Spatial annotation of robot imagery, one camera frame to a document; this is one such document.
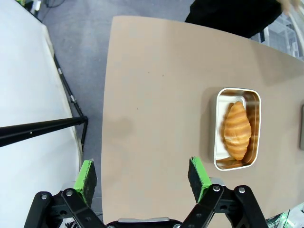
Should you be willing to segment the white panel board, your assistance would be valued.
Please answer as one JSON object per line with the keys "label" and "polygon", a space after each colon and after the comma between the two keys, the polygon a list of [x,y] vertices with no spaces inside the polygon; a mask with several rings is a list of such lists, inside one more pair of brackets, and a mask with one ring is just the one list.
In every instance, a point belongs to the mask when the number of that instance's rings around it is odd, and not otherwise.
{"label": "white panel board", "polygon": [[[0,0],[0,127],[72,116],[47,27]],[[0,228],[23,228],[36,193],[57,194],[80,169],[74,128],[0,147]]]}

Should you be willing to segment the person's right hand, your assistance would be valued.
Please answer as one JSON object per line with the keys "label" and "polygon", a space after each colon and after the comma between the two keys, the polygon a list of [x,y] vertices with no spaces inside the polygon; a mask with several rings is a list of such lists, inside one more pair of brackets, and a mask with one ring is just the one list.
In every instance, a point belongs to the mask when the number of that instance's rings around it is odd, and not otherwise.
{"label": "person's right hand", "polygon": [[277,0],[281,4],[281,8],[284,14],[288,15],[291,8],[299,10],[301,0]]}

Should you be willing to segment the golden croissant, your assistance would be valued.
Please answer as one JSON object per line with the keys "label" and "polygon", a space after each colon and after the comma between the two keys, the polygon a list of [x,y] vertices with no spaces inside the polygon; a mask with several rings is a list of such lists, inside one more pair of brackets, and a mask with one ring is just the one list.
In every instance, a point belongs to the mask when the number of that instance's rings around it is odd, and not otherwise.
{"label": "golden croissant", "polygon": [[224,119],[224,143],[228,153],[237,161],[244,158],[251,138],[251,126],[242,102],[235,102]]}

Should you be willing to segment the black tripod stand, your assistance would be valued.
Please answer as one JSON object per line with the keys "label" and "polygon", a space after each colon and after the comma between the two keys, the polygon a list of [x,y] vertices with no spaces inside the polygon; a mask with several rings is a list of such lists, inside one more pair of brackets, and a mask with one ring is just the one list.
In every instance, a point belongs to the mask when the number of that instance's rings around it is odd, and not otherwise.
{"label": "black tripod stand", "polygon": [[34,138],[47,133],[66,129],[72,126],[83,125],[80,143],[81,148],[84,148],[88,128],[88,117],[83,114],[78,102],[74,98],[72,90],[61,70],[60,64],[56,56],[54,56],[54,62],[57,67],[61,83],[63,84],[64,92],[69,98],[71,104],[74,106],[75,110],[77,111],[78,116],[66,119],[57,119],[44,122],[0,127],[0,147],[21,142],[23,140]]}

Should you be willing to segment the person in black T-shirt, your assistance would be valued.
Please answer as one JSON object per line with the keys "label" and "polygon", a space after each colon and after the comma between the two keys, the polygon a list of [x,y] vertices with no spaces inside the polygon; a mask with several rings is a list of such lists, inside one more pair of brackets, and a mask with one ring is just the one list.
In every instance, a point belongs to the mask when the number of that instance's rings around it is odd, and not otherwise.
{"label": "person in black T-shirt", "polygon": [[281,14],[277,0],[195,0],[185,22],[251,38]]}

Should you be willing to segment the rectangular stainless steel container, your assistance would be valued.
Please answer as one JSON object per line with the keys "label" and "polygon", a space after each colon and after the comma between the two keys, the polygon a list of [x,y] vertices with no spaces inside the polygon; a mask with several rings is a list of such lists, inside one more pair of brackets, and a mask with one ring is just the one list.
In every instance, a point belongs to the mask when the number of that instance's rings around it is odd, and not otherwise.
{"label": "rectangular stainless steel container", "polygon": [[304,105],[301,108],[300,149],[304,151]]}
{"label": "rectangular stainless steel container", "polygon": [[[242,103],[251,127],[251,137],[243,159],[236,160],[227,149],[224,121],[234,103]],[[257,160],[260,127],[261,98],[258,92],[244,88],[223,88],[212,98],[211,106],[211,160],[219,171],[232,171],[252,166]]]}

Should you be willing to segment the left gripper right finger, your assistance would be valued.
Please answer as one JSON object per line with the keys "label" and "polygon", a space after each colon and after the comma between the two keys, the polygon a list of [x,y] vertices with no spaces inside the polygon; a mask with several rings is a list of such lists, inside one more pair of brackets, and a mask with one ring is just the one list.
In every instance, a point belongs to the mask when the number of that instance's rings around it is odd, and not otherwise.
{"label": "left gripper right finger", "polygon": [[262,210],[247,185],[233,190],[213,184],[199,157],[189,159],[188,180],[196,205],[180,228],[206,228],[214,214],[225,214],[232,228],[268,228]]}

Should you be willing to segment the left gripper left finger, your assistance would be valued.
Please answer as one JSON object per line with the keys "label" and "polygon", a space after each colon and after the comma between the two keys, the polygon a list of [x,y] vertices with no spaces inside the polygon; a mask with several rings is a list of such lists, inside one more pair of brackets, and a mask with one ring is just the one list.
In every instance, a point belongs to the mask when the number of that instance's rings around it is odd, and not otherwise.
{"label": "left gripper left finger", "polygon": [[96,185],[94,162],[85,160],[72,188],[35,195],[24,228],[105,228],[91,209]]}

